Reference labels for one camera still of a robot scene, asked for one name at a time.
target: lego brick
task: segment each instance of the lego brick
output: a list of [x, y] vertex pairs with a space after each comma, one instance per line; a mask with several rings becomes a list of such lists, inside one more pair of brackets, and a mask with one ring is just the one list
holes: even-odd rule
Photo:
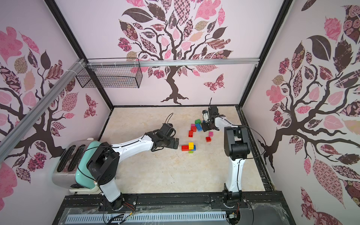
[[198, 131], [202, 131], [201, 125], [199, 123], [196, 124], [196, 128], [198, 129]]

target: wire basket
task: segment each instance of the wire basket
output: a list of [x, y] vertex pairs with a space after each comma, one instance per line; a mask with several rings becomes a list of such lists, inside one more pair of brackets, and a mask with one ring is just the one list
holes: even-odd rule
[[139, 88], [143, 74], [140, 64], [131, 62], [127, 65], [91, 65], [80, 71], [76, 79], [84, 87], [129, 87]]

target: tree mural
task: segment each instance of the tree mural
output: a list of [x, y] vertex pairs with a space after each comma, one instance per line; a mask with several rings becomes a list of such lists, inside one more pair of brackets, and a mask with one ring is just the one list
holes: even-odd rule
[[[225, 59], [232, 52], [213, 51], [225, 48], [225, 45], [231, 41], [220, 39], [226, 30], [226, 27], [221, 27], [225, 20], [225, 11], [222, 7], [216, 10], [221, 4], [220, 0], [214, 2], [212, 0], [174, 0], [174, 9], [172, 9], [172, 0], [127, 0], [127, 2], [136, 8], [126, 10], [122, 15], [130, 16], [136, 22], [128, 23], [119, 20], [127, 39], [121, 37], [118, 46], [128, 52], [129, 58], [140, 60]], [[189, 18], [192, 9], [196, 8], [194, 19]], [[193, 21], [197, 18], [203, 20], [193, 26]], [[212, 52], [208, 53], [208, 47], [213, 49]], [[137, 48], [139, 52], [131, 51], [133, 48]], [[172, 99], [174, 103], [181, 105], [178, 99], [188, 98], [179, 93], [174, 76], [176, 74], [187, 76], [188, 72], [200, 76], [199, 72], [207, 73], [216, 68], [215, 65], [202, 65], [195, 68], [188, 66], [142, 67], [141, 70], [147, 71], [149, 77], [154, 75], [158, 79], [165, 78], [170, 85], [172, 93], [161, 102]], [[223, 84], [223, 82], [204, 83], [212, 91], [223, 87]]]
[[[305, 50], [302, 42], [290, 59], [280, 62], [279, 75], [272, 81], [274, 85], [266, 91], [274, 103], [274, 122], [278, 125], [275, 138], [270, 146], [264, 148], [265, 162], [268, 158], [271, 167], [273, 154], [277, 151], [284, 136], [290, 136], [289, 144], [294, 144], [295, 154], [304, 149], [304, 169], [312, 171], [319, 184], [342, 204], [342, 185], [352, 200], [360, 207], [360, 175], [348, 167], [358, 163], [358, 154], [349, 154], [347, 149], [336, 150], [331, 144], [346, 143], [360, 148], [357, 140], [349, 140], [344, 135], [360, 135], [360, 100], [352, 99], [360, 95], [360, 49], [359, 27], [360, 7], [343, 6], [346, 11], [343, 29], [336, 18], [326, 18], [325, 33], [328, 38], [314, 35], [308, 39], [312, 50]], [[330, 42], [336, 43], [332, 49]], [[353, 54], [352, 45], [359, 52]], [[309, 155], [313, 150], [314, 158]], [[340, 162], [342, 166], [329, 166], [328, 162]]]

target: butterfly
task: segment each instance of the butterfly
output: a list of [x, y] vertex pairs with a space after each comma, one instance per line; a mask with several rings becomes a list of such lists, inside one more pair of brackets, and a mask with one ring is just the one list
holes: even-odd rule
[[221, 74], [215, 81], [213, 82], [205, 82], [204, 85], [209, 87], [211, 91], [215, 93], [215, 90], [220, 87], [224, 87], [224, 82], [222, 81], [224, 79], [224, 74]]
[[86, 95], [86, 102], [89, 105], [89, 108], [87, 108], [87, 110], [85, 111], [84, 114], [84, 118], [87, 118], [89, 116], [96, 116], [96, 111], [94, 108], [96, 108], [96, 103], [95, 100], [91, 100], [90, 96]]

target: beige floor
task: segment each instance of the beige floor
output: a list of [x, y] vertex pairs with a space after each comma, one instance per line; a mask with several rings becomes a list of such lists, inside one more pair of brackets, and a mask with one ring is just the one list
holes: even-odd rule
[[[170, 119], [180, 139], [179, 148], [164, 148], [157, 152], [141, 152], [119, 164], [116, 179], [123, 193], [220, 192], [228, 174], [228, 158], [224, 153], [224, 132], [215, 131], [211, 142], [208, 132], [196, 132], [188, 137], [191, 123], [202, 118], [206, 107], [144, 107], [115, 108], [101, 142], [121, 143], [141, 137], [145, 132], [160, 129], [170, 113]], [[232, 123], [240, 120], [235, 107], [219, 107]], [[181, 145], [194, 142], [193, 154], [181, 151]], [[264, 191], [253, 159], [245, 161], [241, 179], [243, 191]]]

